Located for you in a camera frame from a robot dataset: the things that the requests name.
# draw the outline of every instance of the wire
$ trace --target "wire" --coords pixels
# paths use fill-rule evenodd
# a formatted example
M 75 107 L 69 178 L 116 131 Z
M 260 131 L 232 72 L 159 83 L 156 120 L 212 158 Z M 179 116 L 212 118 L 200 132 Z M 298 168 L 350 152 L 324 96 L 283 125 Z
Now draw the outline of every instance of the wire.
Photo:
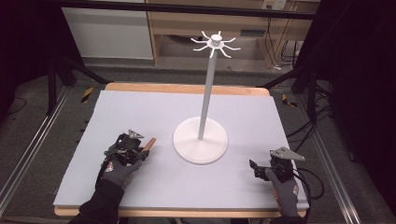
M 20 112 L 22 109 L 24 109 L 26 107 L 26 100 L 25 99 L 18 97 L 18 98 L 15 98 L 15 100 L 23 100 L 23 105 L 21 106 L 21 108 L 15 110 L 15 111 L 7 113 L 7 115 L 12 115 L 12 114 L 18 113 L 18 112 Z
M 288 43 L 289 43 L 289 40 L 285 40 L 285 42 L 283 43 L 283 46 L 282 46 L 282 50 L 280 51 L 280 58 L 282 59 L 282 61 L 284 61 L 284 62 L 286 62 L 286 63 L 291 62 L 291 60 L 286 60 L 286 59 L 284 59 L 284 58 L 290 58 L 290 57 L 292 57 L 292 56 L 286 56 L 286 55 L 284 55 L 285 50 L 286 50 L 286 46 L 288 45 Z
M 314 176 L 318 181 L 319 181 L 319 184 L 320 184 L 320 188 L 321 188 L 321 191 L 320 191 L 320 194 L 318 195 L 318 196 L 311 196 L 311 199 L 319 199 L 319 198 L 321 198 L 321 197 L 323 197 L 323 195 L 324 195 L 324 184 L 323 184 L 323 181 L 320 179 L 320 177 L 318 176 L 318 175 L 316 175 L 314 172 L 312 172 L 312 171 L 310 171 L 310 170 L 307 170 L 307 169 L 305 169 L 305 168 L 297 168 L 297 170 L 296 170 L 299 174 L 301 173 L 301 172 L 299 172 L 299 171 L 305 171 L 305 172 L 308 172 L 309 174 L 311 174 L 312 176 Z
M 329 110 L 331 110 L 331 108 L 330 108 L 329 105 L 327 105 L 327 106 L 321 108 L 321 109 L 317 112 L 316 117 L 318 117 L 321 113 L 323 113 L 323 112 L 325 112 L 325 111 L 329 111 Z M 299 133 L 299 132 L 305 130 L 306 128 L 310 127 L 309 131 L 306 133 L 306 135 L 304 136 L 303 139 L 294 140 L 294 141 L 288 141 L 289 143 L 297 143 L 297 142 L 300 142 L 300 144 L 297 146 L 297 148 L 295 148 L 295 149 L 293 150 L 294 152 L 297 152 L 297 151 L 301 148 L 301 146 L 303 145 L 303 143 L 304 143 L 309 137 L 311 137 L 311 136 L 314 134 L 316 128 L 318 127 L 318 126 L 317 126 L 317 122 L 320 121 L 320 120 L 322 120 L 322 119 L 325 119 L 325 118 L 328 117 L 330 114 L 331 114 L 331 113 L 327 113 L 327 114 L 325 114 L 323 117 L 321 117 L 321 118 L 319 118 L 319 119 L 316 119 L 315 121 L 309 120 L 306 124 L 304 124 L 304 125 L 303 125 L 301 128 L 299 128 L 298 130 L 294 131 L 293 133 L 290 133 L 290 134 L 286 135 L 287 137 L 291 137 L 291 136 L 294 136 L 295 134 L 297 134 L 297 133 Z
M 274 45 L 273 45 L 273 43 L 272 43 L 272 38 L 271 38 L 271 33 L 270 33 L 270 26 L 271 26 L 271 18 L 268 18 L 267 32 L 265 33 L 265 38 L 264 38 L 265 50 L 267 51 L 268 56 L 270 57 L 270 60 L 271 60 L 271 64 L 272 64 L 273 66 L 280 66 L 280 67 L 287 66 L 288 64 L 279 63 L 279 62 L 276 60 L 276 54 L 275 54 L 275 51 L 274 51 Z M 272 52 L 273 52 L 274 59 L 273 59 L 273 57 L 271 56 L 271 53 L 270 53 L 270 51 L 268 50 L 268 47 L 267 47 L 267 36 L 269 36 L 269 38 L 270 38 L 270 43 L 271 43 L 271 46 L 272 46 Z

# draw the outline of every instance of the metal rail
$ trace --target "metal rail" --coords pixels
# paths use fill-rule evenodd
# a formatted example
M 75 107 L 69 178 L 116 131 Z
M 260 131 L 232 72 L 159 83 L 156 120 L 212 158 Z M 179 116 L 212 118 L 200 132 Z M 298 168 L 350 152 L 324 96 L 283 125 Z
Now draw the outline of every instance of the metal rail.
M 303 99 L 301 95 L 297 95 L 296 97 L 299 105 L 306 105 L 306 101 Z M 306 111 L 300 106 L 304 118 L 306 121 L 309 121 L 309 117 Z M 329 178 L 330 185 L 332 186 L 332 191 L 334 192 L 335 198 L 340 205 L 341 211 L 344 215 L 346 223 L 348 224 L 359 224 L 361 220 L 359 218 L 358 212 L 353 205 L 353 202 L 349 198 L 349 194 L 347 193 L 347 189 L 344 186 L 343 181 L 341 180 L 340 175 L 335 169 L 334 164 L 332 163 L 332 159 L 325 147 L 318 130 L 315 130 L 314 134 L 314 144 L 316 145 L 316 149 L 320 158 L 320 161 L 323 165 L 323 169 Z
M 313 20 L 317 17 L 317 14 L 312 12 L 265 10 L 265 9 L 236 8 L 236 7 L 203 7 L 203 6 L 187 6 L 187 5 L 125 3 L 125 2 L 84 1 L 84 0 L 40 0 L 40 1 L 45 1 L 51 4 L 58 4 L 60 7 L 76 7 L 76 8 L 193 13 L 193 14 L 209 14 L 209 15 L 226 15 L 226 16 L 296 19 L 296 20 Z
M 35 158 L 35 154 L 40 149 L 41 144 L 44 142 L 50 127 L 59 115 L 62 107 L 64 106 L 65 99 L 70 91 L 70 87 L 63 87 L 58 97 L 58 104 L 50 115 L 47 115 L 41 124 L 38 131 L 35 133 L 35 137 L 30 142 L 28 148 L 26 148 L 17 166 L 14 168 L 11 176 L 8 178 L 7 183 L 3 186 L 0 191 L 0 217 L 5 212 L 9 201 L 17 190 L 18 185 L 21 183 L 26 171 L 30 164 Z

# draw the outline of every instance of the wooden table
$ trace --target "wooden table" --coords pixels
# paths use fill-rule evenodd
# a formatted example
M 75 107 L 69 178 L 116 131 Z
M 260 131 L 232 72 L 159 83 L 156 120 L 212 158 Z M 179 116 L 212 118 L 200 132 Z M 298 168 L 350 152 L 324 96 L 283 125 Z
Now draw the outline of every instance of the wooden table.
M 110 83 L 106 91 L 148 91 L 148 92 L 173 92 L 173 93 L 203 93 L 205 86 L 201 85 L 177 85 L 177 84 L 149 84 L 149 83 Z M 213 94 L 228 95 L 255 95 L 270 96 L 266 89 L 213 86 Z M 55 214 L 58 216 L 75 216 L 78 207 L 55 206 Z M 300 216 L 305 215 L 305 210 L 299 210 Z M 271 211 L 237 211 L 229 209 L 203 210 L 203 209 L 119 209 L 120 217 L 278 217 L 277 210 Z

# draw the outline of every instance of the black glove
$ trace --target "black glove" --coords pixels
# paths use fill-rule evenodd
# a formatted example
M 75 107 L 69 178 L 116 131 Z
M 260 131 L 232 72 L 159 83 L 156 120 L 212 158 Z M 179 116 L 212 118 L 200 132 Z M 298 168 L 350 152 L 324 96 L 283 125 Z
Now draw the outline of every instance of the black glove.
M 273 183 L 276 201 L 279 205 L 279 212 L 282 217 L 298 217 L 297 195 L 299 188 L 295 179 L 291 178 L 282 183 L 277 179 L 276 174 L 270 168 L 265 169 L 265 174 Z
M 142 161 L 137 161 L 134 164 L 124 166 L 116 157 L 113 157 L 103 173 L 103 179 L 107 179 L 125 189 L 132 181 L 132 173 L 138 170 L 141 165 Z

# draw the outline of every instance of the white pole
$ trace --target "white pole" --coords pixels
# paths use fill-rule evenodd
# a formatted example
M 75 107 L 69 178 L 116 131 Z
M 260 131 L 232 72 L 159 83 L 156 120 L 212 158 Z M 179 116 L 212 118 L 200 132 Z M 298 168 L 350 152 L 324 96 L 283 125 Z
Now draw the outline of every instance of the white pole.
M 202 105 L 201 121 L 200 121 L 199 132 L 198 132 L 199 140 L 202 140 L 204 138 L 207 109 L 209 108 L 210 94 L 212 92 L 213 79 L 214 79 L 215 70 L 216 70 L 216 61 L 218 59 L 218 51 L 216 49 L 213 49 L 213 50 L 214 50 L 213 56 L 211 58 L 209 58 L 209 64 L 207 66 L 205 95 L 204 95 L 204 102 Z

